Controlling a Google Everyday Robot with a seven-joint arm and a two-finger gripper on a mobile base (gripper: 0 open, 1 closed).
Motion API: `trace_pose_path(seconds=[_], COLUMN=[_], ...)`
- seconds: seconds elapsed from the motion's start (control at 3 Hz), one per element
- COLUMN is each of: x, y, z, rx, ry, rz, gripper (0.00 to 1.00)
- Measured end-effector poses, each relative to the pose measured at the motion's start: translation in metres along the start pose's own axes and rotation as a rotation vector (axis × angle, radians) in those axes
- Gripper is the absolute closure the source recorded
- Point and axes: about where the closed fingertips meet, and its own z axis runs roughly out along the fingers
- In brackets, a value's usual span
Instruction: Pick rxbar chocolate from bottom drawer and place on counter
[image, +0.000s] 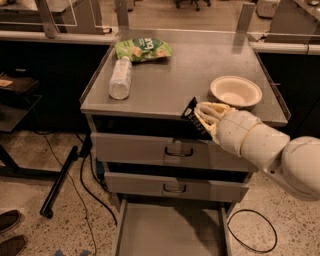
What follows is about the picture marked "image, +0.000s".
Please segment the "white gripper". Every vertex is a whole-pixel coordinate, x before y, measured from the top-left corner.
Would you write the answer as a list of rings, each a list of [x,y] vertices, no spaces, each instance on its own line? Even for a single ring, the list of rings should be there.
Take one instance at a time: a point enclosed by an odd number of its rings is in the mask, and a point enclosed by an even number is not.
[[[250,112],[236,111],[222,103],[198,103],[195,115],[212,140],[236,156],[241,156],[241,147],[249,132],[262,123]]]

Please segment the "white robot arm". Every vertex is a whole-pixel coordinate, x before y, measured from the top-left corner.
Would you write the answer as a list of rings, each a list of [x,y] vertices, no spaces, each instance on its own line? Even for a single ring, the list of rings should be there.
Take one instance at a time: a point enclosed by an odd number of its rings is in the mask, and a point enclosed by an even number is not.
[[[320,139],[296,139],[248,111],[202,102],[194,113],[213,141],[243,158],[296,198],[320,200]]]

